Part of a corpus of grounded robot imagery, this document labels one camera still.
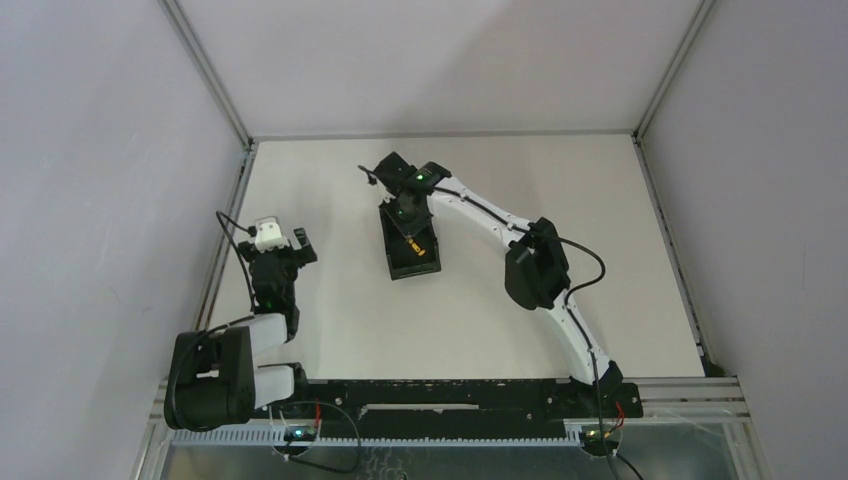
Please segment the yellow black screwdriver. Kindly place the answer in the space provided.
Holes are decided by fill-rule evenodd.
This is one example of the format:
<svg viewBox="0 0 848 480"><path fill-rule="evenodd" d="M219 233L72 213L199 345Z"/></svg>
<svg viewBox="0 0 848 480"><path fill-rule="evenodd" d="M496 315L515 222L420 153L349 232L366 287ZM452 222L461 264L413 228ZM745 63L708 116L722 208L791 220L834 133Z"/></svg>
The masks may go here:
<svg viewBox="0 0 848 480"><path fill-rule="evenodd" d="M408 245L408 246L409 246L409 247L413 250L413 252L415 253L415 255L416 255L416 256L418 256L418 257L424 256L424 255L427 253L426 249L425 249L425 248L423 248L423 247L421 247L421 246L420 246L420 245L419 245L416 241L414 241L412 238L409 238L409 239L407 240L407 245Z"/></svg>

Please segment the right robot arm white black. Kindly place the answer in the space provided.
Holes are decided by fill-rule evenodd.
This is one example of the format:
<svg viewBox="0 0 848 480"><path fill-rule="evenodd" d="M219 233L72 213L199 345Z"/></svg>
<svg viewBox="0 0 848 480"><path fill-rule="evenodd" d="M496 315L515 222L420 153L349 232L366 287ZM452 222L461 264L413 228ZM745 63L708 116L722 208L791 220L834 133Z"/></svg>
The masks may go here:
<svg viewBox="0 0 848 480"><path fill-rule="evenodd" d="M382 192L378 212L392 280L441 271L437 215L452 214L460 224L479 228L504 261L508 297L547 315L560 333L582 410L602 416L616 405L623 374L591 333L575 299L576 292L604 279L607 269L598 254L561 237L545 217L529 220L496 206L438 163L416 167L392 152L363 171Z"/></svg>

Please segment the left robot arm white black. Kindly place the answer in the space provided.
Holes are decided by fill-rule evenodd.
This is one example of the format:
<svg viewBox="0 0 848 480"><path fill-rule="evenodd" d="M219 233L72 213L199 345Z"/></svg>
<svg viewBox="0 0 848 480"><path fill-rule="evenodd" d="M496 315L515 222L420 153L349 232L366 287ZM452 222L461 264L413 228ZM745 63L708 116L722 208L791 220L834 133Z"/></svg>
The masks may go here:
<svg viewBox="0 0 848 480"><path fill-rule="evenodd" d="M295 282L317 254L302 228L295 241L271 234L268 225L239 244L254 294L252 314L175 340L163 413L173 430L204 432L247 422L274 403L290 417L305 414L313 394L302 366L260 366L261 353L292 341L300 323Z"/></svg>

